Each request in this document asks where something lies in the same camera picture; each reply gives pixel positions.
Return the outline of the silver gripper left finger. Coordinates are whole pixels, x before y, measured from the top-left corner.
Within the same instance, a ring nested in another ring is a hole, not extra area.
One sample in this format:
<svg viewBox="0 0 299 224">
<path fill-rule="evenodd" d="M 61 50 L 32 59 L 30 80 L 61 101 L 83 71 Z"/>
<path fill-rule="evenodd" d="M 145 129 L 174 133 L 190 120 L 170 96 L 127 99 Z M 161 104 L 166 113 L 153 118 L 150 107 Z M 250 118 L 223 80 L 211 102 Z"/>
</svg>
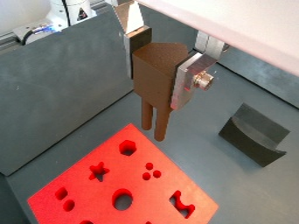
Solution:
<svg viewBox="0 0 299 224">
<path fill-rule="evenodd" d="M 115 13 L 125 32 L 127 75 L 134 78 L 133 53 L 153 41 L 153 29 L 146 25 L 139 3 L 118 0 Z"/>
</svg>

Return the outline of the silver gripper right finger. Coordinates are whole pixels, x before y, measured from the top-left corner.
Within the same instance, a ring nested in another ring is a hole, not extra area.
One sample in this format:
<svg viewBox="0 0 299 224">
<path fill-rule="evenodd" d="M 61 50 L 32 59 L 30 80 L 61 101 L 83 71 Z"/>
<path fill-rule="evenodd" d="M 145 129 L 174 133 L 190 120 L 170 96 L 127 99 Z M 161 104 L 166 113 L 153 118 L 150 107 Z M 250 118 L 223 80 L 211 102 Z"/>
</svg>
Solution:
<svg viewBox="0 0 299 224">
<path fill-rule="evenodd" d="M 174 110 L 183 108 L 197 88 L 207 90 L 211 87 L 214 77 L 209 74 L 209 70 L 227 49 L 229 45 L 223 41 L 198 31 L 194 52 L 177 69 L 171 97 Z"/>
</svg>

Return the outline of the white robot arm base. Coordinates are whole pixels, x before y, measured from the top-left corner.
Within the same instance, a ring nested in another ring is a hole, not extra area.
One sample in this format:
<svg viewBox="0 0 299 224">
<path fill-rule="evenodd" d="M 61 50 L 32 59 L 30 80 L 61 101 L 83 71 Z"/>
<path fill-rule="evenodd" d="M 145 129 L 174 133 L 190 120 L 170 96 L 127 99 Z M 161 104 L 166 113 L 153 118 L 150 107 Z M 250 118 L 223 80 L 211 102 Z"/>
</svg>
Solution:
<svg viewBox="0 0 299 224">
<path fill-rule="evenodd" d="M 14 29 L 23 46 L 97 16 L 90 0 L 50 0 L 50 3 L 46 18 Z"/>
</svg>

